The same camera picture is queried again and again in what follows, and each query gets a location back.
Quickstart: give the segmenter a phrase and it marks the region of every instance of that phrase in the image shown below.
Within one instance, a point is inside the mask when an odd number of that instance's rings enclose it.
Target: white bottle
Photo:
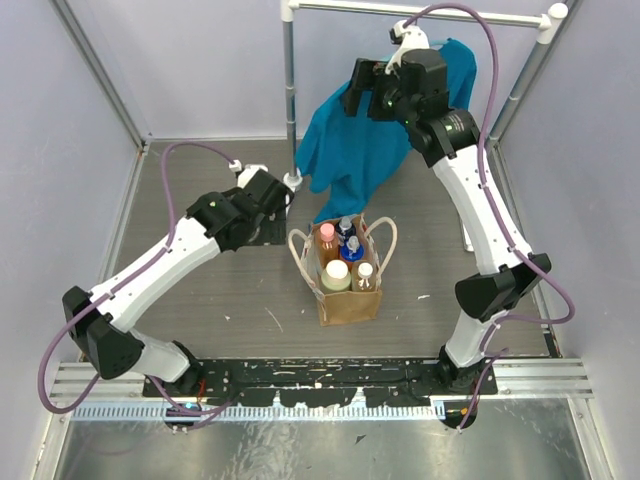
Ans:
[[[376,284],[373,278],[373,266],[369,262],[357,264],[357,270],[353,272],[351,289],[354,292],[373,292]]]
[[[351,274],[342,260],[330,261],[320,280],[320,289],[325,294],[348,292],[351,289]]]

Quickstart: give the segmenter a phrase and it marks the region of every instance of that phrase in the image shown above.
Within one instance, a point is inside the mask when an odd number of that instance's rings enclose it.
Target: blue shirt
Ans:
[[[473,52],[449,39],[440,54],[447,62],[450,106],[468,109],[477,71]],[[296,152],[298,168],[303,175],[311,175],[311,191],[331,187],[316,223],[362,212],[411,150],[402,125],[367,117],[371,92],[362,94],[355,117],[345,115],[340,97],[348,86],[349,82],[342,85],[316,110]]]

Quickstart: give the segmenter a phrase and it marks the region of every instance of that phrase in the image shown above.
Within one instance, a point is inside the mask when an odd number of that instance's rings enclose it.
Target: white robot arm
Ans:
[[[362,92],[371,90],[369,117],[404,126],[411,146],[443,183],[468,229],[479,273],[456,284],[462,311],[438,363],[445,384],[463,385],[479,372],[496,320],[507,315],[540,278],[510,248],[483,191],[497,189],[486,161],[486,178],[481,180],[479,132],[473,117],[466,110],[449,107],[446,62],[429,48],[419,27],[403,25],[400,21],[390,31],[392,43],[399,48],[388,63],[356,61],[342,103],[347,115],[355,115]],[[532,253],[502,198],[494,195],[494,200],[516,249],[549,272],[548,256]]]
[[[178,342],[163,342],[134,327],[169,288],[202,263],[237,250],[258,233],[265,217],[286,207],[289,190],[263,166],[247,166],[238,187],[210,192],[187,209],[173,232],[113,278],[91,292],[73,287],[62,302],[67,321],[99,298],[108,297],[70,331],[71,337],[104,379],[138,372],[192,392],[201,372],[195,357]],[[148,268],[154,257],[159,256]]]

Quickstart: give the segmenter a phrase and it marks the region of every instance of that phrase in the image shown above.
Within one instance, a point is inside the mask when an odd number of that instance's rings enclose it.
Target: cable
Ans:
[[[562,323],[567,323],[569,320],[571,320],[575,316],[576,308],[575,308],[575,304],[573,303],[573,300],[569,296],[569,293],[551,275],[549,275],[548,273],[546,273],[545,271],[540,269],[536,264],[534,264],[529,259],[529,257],[527,255],[525,255],[520,250],[518,250],[518,248],[516,246],[516,243],[513,240],[513,237],[511,236],[511,232],[509,232],[509,229],[507,228],[507,226],[506,226],[506,224],[504,222],[504,219],[502,218],[502,215],[500,214],[500,210],[498,210],[498,205],[497,205],[497,203],[495,201],[493,193],[491,192],[491,189],[487,185],[487,175],[486,175],[486,171],[485,171],[485,162],[484,162],[484,144],[485,144],[486,137],[487,137],[487,130],[489,129],[489,121],[490,121],[490,118],[491,118],[491,111],[493,110],[493,104],[495,103],[496,90],[497,90],[497,87],[498,87],[498,74],[499,74],[498,47],[496,45],[496,40],[495,40],[495,37],[493,36],[493,32],[491,31],[491,28],[489,27],[489,24],[484,20],[484,18],[482,18],[480,16],[480,14],[478,12],[476,12],[474,9],[472,9],[470,7],[467,7],[466,5],[462,5],[462,4],[459,4],[459,3],[439,3],[439,4],[436,4],[436,5],[430,5],[430,6],[426,7],[425,9],[423,9],[422,11],[416,13],[415,15],[410,17],[406,22],[404,22],[403,26],[405,28],[407,28],[409,25],[411,25],[414,22],[417,22],[419,18],[427,15],[428,13],[431,13],[434,10],[441,10],[441,9],[444,9],[444,8],[451,8],[451,9],[455,9],[455,10],[460,10],[462,12],[465,12],[465,13],[468,13],[469,15],[471,15],[480,24],[480,26],[482,27],[482,29],[486,33],[487,40],[489,41],[489,46],[491,48],[491,60],[492,60],[491,89],[489,91],[489,99],[487,100],[487,108],[486,108],[486,110],[484,112],[484,117],[482,119],[482,125],[480,127],[480,135],[478,137],[478,174],[480,176],[480,186],[481,186],[481,188],[483,189],[483,191],[485,193],[485,196],[487,198],[487,202],[489,203],[489,207],[491,208],[491,212],[493,213],[493,216],[496,219],[496,223],[498,224],[498,227],[500,228],[500,231],[502,232],[502,235],[504,236],[505,241],[509,245],[509,249],[513,252],[513,254],[516,257],[518,257],[518,259],[520,261],[522,261],[527,267],[529,267],[531,270],[533,270],[533,272],[535,272],[536,275],[538,275],[541,279],[543,279],[545,282],[547,282],[562,297],[562,299],[567,304],[567,308],[568,308],[568,312],[564,317],[556,318],[556,319],[544,320],[544,319],[541,319],[541,318],[535,318],[535,317],[529,317],[529,316],[526,316],[526,315],[518,315],[518,314],[510,313],[510,314],[505,315],[504,317],[501,317],[501,318],[495,320],[493,325],[491,325],[487,329],[487,332],[485,333],[482,341],[480,342],[480,350],[484,354],[484,352],[486,352],[486,347],[487,347],[488,343],[491,341],[491,338],[492,338],[494,332],[498,328],[500,328],[500,325],[503,322],[505,322],[507,320],[518,320],[518,321],[537,323],[537,324],[559,325],[559,324],[562,324]],[[458,427],[458,429],[460,429],[460,431],[462,430],[462,428],[466,424],[467,419],[469,418],[469,415],[471,415],[471,411],[473,410],[473,408],[475,407],[475,405],[478,402],[478,395],[480,393],[480,387],[482,386],[482,382],[483,382],[485,376],[487,375],[487,372],[489,371],[489,369],[491,368],[493,363],[498,358],[500,358],[501,356],[506,354],[507,352],[508,352],[508,349],[504,348],[500,352],[498,352],[496,355],[492,356],[491,360],[489,362],[487,362],[487,365],[482,370],[482,373],[480,374],[480,377],[478,379],[476,388],[475,388],[475,390],[473,392],[473,396],[471,397],[471,403],[469,404],[469,409],[467,410],[467,413],[463,417],[462,422],[460,423],[460,425]]]
[[[166,252],[168,252],[170,250],[171,244],[173,243],[173,239],[174,239],[174,237],[176,235],[176,214],[175,214],[175,208],[174,208],[174,205],[173,205],[173,197],[171,196],[171,189],[169,188],[169,179],[168,179],[168,176],[167,176],[167,162],[169,160],[169,155],[171,155],[171,153],[176,148],[182,147],[182,146],[188,146],[188,145],[191,145],[191,146],[194,146],[194,147],[199,147],[199,148],[204,148],[206,150],[210,150],[210,151],[215,152],[218,155],[222,156],[227,162],[233,163],[233,159],[230,156],[228,156],[226,153],[218,150],[216,147],[213,147],[211,145],[207,145],[205,143],[200,143],[200,142],[177,142],[177,143],[172,143],[171,145],[167,146],[167,148],[164,149],[164,151],[162,152],[162,156],[160,157],[160,173],[162,175],[162,185],[164,187],[164,194],[165,194],[165,197],[167,199],[167,208],[169,210],[169,233],[167,235],[167,243],[165,244],[166,248],[162,248],[161,250],[159,250],[147,263],[142,265],[140,268],[138,268],[131,275],[129,275],[128,277],[122,279],[118,284],[116,284],[111,289],[111,293],[112,294],[115,294],[118,291],[122,290],[126,285],[128,285],[133,280],[135,280],[140,275],[142,275],[144,272],[149,270],[149,268],[151,268],[158,260],[160,260],[160,258]],[[47,395],[46,387],[45,387],[45,378],[46,378],[46,373],[47,373],[47,366],[49,365],[49,361],[51,360],[51,356],[53,354],[53,351],[58,346],[60,341],[89,312],[92,312],[93,310],[98,308],[100,305],[102,305],[104,302],[106,302],[109,298],[111,298],[109,296],[109,294],[104,294],[100,298],[98,298],[95,302],[93,302],[90,305],[88,305],[85,308],[83,308],[77,315],[75,315],[71,320],[69,320],[64,325],[64,327],[62,327],[62,329],[60,329],[60,331],[54,336],[54,338],[51,341],[51,343],[45,349],[45,352],[44,352],[44,354],[42,356],[42,359],[40,360],[40,366],[38,368],[38,381],[37,381],[37,383],[38,383],[37,384],[37,386],[38,386],[38,397],[40,398],[40,402],[42,402],[42,405],[44,406],[44,408],[46,408],[51,413],[62,415],[62,414],[69,413],[69,412],[72,412],[73,410],[75,410],[76,407],[78,407],[78,405],[80,405],[87,398],[87,396],[91,392],[91,389],[94,387],[94,385],[100,379],[100,376],[96,373],[95,377],[93,377],[91,379],[91,381],[89,382],[87,387],[78,396],[78,398],[73,403],[71,403],[70,405],[68,405],[66,407],[57,407],[56,405],[51,403],[51,400],[49,400],[49,396]],[[169,395],[167,394],[166,390],[162,387],[162,385],[160,383],[158,383],[156,385],[156,387],[158,388],[158,391],[164,397],[165,400],[167,400],[169,403],[173,402],[173,400],[171,400],[171,397],[169,397]],[[215,413],[215,412],[208,411],[208,412],[202,412],[201,414],[202,415],[210,415],[211,416],[210,418],[213,418],[216,415],[218,415],[219,413],[220,412]]]
[[[193,410],[189,410],[187,408],[184,408],[182,405],[180,405],[178,402],[176,402],[173,398],[171,398],[168,394],[167,391],[164,389],[164,387],[162,386],[162,383],[160,382],[160,380],[156,377],[149,377],[151,379],[151,382],[153,383],[153,385],[158,389],[158,391],[160,392],[160,394],[164,397],[164,399],[169,402],[169,404],[175,408],[178,412],[182,413],[185,417],[203,417],[203,416],[207,416],[208,418],[203,420],[202,422],[196,423],[195,425],[192,425],[191,427],[187,427],[187,430],[191,431],[191,430],[197,430],[199,428],[202,428],[206,425],[208,425],[209,423],[211,423],[211,421],[217,417],[218,415],[220,415],[229,405],[231,405],[233,402],[227,401],[225,403],[223,403],[222,405],[220,405],[219,407],[216,408],[212,408],[210,410],[207,410],[206,412],[197,412],[197,411],[193,411]]]
[[[467,420],[469,420],[469,417],[471,416],[471,412],[473,412],[473,410],[476,408],[476,405],[478,404],[478,400],[480,399],[480,388],[482,388],[482,382],[484,382],[484,377],[487,376],[489,369],[495,363],[496,360],[498,360],[503,355],[506,355],[508,352],[509,352],[508,348],[503,348],[498,353],[496,353],[493,357],[491,357],[491,359],[487,362],[487,365],[482,370],[480,377],[478,377],[478,381],[476,382],[476,388],[473,390],[473,395],[471,397],[471,402],[469,402],[469,407],[467,407],[467,413],[465,413],[464,417],[462,417],[462,421],[460,422],[460,425],[458,425],[458,431],[460,432],[462,431],[464,426],[467,424]]]

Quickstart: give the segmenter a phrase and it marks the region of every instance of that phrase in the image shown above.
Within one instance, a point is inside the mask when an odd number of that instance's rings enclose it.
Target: gray wall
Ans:
[[[423,5],[423,0],[387,3]],[[488,12],[540,15],[553,0],[466,0]],[[141,130],[155,138],[285,134],[279,0],[70,0]],[[295,21],[298,116],[303,132],[315,109],[351,76],[358,56],[393,52],[397,17],[300,11]],[[471,110],[482,112],[489,48],[479,26],[423,20],[431,39],[454,37],[478,57]],[[502,105],[536,31],[496,27]]]
[[[42,440],[36,370],[61,295],[97,280],[135,148],[47,1],[0,2],[0,62],[0,478],[17,480]],[[71,342],[55,356],[75,358]]]
[[[503,144],[529,239],[577,304],[562,350],[584,359],[627,478],[640,472],[639,17],[634,0],[584,1]]]

